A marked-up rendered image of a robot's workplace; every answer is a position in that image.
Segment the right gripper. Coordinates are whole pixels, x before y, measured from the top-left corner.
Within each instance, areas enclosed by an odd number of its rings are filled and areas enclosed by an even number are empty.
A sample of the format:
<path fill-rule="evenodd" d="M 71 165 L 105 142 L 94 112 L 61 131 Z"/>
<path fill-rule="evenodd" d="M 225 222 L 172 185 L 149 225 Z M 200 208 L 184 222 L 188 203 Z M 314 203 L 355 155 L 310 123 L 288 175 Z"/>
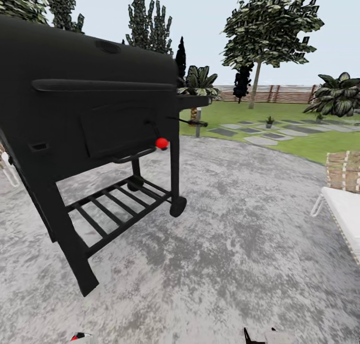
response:
<path fill-rule="evenodd" d="M 257 342 L 257 341 L 251 341 L 249 335 L 248 335 L 248 331 L 246 328 L 244 328 L 244 332 L 245 332 L 245 340 L 246 340 L 246 344 L 265 344 L 265 342 Z"/>

